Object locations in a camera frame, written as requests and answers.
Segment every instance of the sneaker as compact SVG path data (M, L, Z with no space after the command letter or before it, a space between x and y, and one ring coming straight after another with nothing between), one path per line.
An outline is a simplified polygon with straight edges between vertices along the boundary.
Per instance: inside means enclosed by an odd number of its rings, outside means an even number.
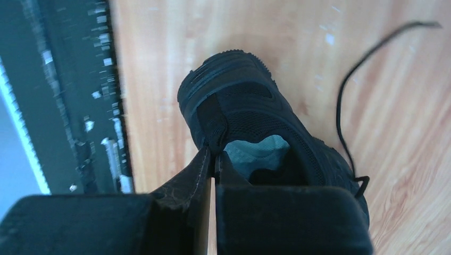
M183 80L177 99L197 148L226 152L250 184L344 188L357 195L369 226L349 165L309 134L256 56L230 50L208 58Z

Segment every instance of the shoe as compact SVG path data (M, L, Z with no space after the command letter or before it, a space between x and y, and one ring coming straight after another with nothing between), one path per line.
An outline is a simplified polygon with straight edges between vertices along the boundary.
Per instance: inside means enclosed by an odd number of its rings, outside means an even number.
M252 185L360 186L343 157L311 136L266 66L251 53L230 50L208 58L183 80L177 100L198 149L226 152ZM368 206L356 197L364 222Z

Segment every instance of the wood grain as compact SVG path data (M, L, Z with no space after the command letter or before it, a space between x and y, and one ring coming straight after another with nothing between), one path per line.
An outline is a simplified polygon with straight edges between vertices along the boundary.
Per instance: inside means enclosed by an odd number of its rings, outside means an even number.
M367 198L377 254L451 254L451 2L422 0L113 0L133 172L139 192L173 177L196 148L176 94L189 70L240 48L259 56L307 129L335 131L340 80L383 35L411 31L359 70L344 136Z

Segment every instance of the wooden table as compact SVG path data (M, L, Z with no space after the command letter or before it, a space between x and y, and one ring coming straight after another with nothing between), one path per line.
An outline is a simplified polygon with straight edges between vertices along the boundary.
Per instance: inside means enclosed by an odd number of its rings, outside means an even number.
M239 48L259 56L307 129L343 153L335 107L344 74L404 22L440 21L444 29L401 36L352 77L342 123L357 174L371 177L365 196L377 253L451 254L451 1L113 0L112 7L138 192L160 186L196 153L176 93L212 54Z

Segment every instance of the black shoelace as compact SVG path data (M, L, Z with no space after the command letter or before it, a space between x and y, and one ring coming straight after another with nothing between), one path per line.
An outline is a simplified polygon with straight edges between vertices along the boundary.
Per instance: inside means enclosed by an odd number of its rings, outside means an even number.
M346 145L346 141L343 138L343 134L341 133L341 99L343 97L343 91L345 90L345 85L348 82L351 75L357 71L357 69L365 62L367 61L375 52L377 52L381 47L389 43L392 39L395 37L401 35L403 32L418 28L418 27L427 27L427 28L441 28L441 25L436 21L431 22L420 22L420 21L413 21L409 22L407 24L402 25L401 27L397 28L393 32L391 32L389 35L387 35L385 38L383 38L379 43L377 43L375 46L373 46L368 52L366 52L363 57L351 68L351 70L347 73L343 81L340 85L340 90L338 92L338 99L337 99L337 115L336 115L336 125L337 125L337 133L338 138L340 139L341 144L345 148L345 152L348 155L349 161L351 163L351 169L353 172L353 177L355 182L362 182L362 185L360 186L359 190L357 191L357 194L355 195L355 198L360 198L363 193L366 190L366 187L368 186L368 183L370 182L370 178L368 176L361 176L361 177L355 177L355 165L354 160L351 156L351 153L349 152L348 146Z

